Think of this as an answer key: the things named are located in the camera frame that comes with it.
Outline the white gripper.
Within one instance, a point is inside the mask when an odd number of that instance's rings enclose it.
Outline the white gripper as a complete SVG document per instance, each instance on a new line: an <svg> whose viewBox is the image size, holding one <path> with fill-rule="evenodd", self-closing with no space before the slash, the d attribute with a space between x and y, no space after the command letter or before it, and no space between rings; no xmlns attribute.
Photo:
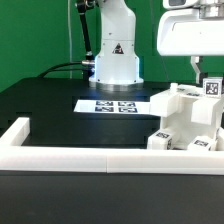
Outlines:
<svg viewBox="0 0 224 224"><path fill-rule="evenodd" d="M200 84L202 56L224 55L224 19L200 19L199 11L192 8L167 11L159 22L157 50L163 56L192 56Z"/></svg>

